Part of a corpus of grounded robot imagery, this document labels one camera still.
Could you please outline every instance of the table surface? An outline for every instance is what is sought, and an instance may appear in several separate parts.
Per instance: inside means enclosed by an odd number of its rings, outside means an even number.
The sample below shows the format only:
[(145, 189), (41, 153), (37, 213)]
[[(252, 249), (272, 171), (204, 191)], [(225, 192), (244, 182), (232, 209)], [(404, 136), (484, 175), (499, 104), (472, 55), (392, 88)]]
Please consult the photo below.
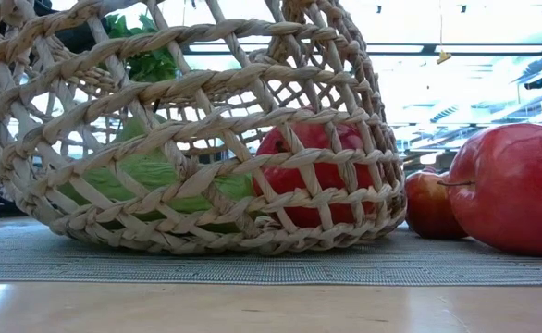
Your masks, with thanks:
[(542, 288), (0, 284), (0, 332), (542, 333)]

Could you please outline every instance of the wicker basket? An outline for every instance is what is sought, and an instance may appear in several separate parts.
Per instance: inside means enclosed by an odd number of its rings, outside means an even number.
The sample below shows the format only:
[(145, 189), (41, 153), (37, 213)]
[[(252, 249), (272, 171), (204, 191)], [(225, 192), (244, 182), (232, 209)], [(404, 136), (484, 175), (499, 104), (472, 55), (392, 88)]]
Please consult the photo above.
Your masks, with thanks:
[[(327, 250), (373, 240), (402, 222), (406, 200), (396, 140), (386, 125), (363, 37), (338, 0), (265, 0), (276, 22), (226, 19), (218, 2), (207, 0), (217, 24), (173, 28), (156, 1), (147, 0), (159, 32), (109, 40), (99, 18), (136, 2), (81, 0), (69, 11), (37, 17), (28, 0), (0, 1), (0, 21), (7, 24), (5, 35), (0, 34), (0, 181), (21, 210), (56, 234), (174, 254)], [(98, 44), (90, 52), (73, 54), (55, 33), (84, 22)], [(239, 39), (253, 35), (271, 36), (271, 42), (247, 54)], [(219, 39), (241, 69), (191, 70), (182, 50), (191, 43)], [(161, 47), (167, 47), (182, 76), (157, 83), (131, 81), (122, 59)], [(31, 63), (30, 55), (35, 56)], [(108, 71), (99, 69), (99, 63)], [(344, 71), (345, 63), (351, 64), (352, 74)], [(29, 80), (20, 84), (24, 75)], [(74, 100), (76, 91), (88, 94), (88, 101)], [(33, 99), (46, 93), (46, 108), (35, 106)], [(62, 113), (53, 112), (56, 100)], [(158, 112), (168, 118), (162, 124), (154, 117), (156, 100)], [(131, 115), (141, 120), (147, 134), (111, 142), (117, 130), (111, 126), (113, 119), (125, 122)], [(304, 148), (291, 122), (324, 124), (334, 138), (332, 149)], [(18, 134), (9, 132), (10, 123), (18, 123)], [(342, 150), (337, 123), (356, 124), (364, 150)], [(248, 146), (272, 126), (289, 138), (291, 152), (253, 156)], [(80, 139), (72, 139), (72, 133)], [(214, 145), (214, 139), (224, 144)], [(197, 142), (206, 146), (198, 147)], [(72, 158), (68, 152), (76, 146), (83, 154)], [(120, 163), (154, 149), (174, 166), (179, 181), (149, 191)], [(199, 155), (228, 151), (236, 157), (198, 163)], [(321, 189), (313, 162), (338, 164), (346, 184), (357, 183), (353, 163), (366, 165), (374, 186)], [(261, 171), (270, 166), (297, 167), (308, 189), (275, 193)], [(111, 200), (81, 176), (100, 167), (116, 175), (135, 198)], [(215, 178), (247, 173), (262, 184), (264, 195), (233, 201), (214, 185)], [(57, 190), (68, 182), (87, 204), (77, 204)], [(165, 204), (196, 194), (211, 208), (182, 214)], [(359, 213), (361, 202), (375, 203), (374, 211), (356, 214), (355, 223), (332, 221), (327, 213), (334, 203), (350, 204)], [(322, 225), (296, 227), (285, 214), (287, 206), (316, 207)], [(137, 217), (153, 211), (162, 218)], [(254, 217), (256, 212), (278, 218)], [(227, 222), (236, 223), (240, 231), (205, 228)]]

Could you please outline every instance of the gray placemat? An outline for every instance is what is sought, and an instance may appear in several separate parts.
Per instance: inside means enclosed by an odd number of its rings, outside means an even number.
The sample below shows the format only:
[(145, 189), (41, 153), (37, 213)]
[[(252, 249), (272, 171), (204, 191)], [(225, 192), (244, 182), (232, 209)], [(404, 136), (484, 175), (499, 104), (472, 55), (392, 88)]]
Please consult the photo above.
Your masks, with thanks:
[(542, 285), (542, 258), (498, 253), (474, 240), (421, 240), (407, 228), (323, 253), (174, 257), (84, 244), (39, 224), (0, 228), (0, 281)]

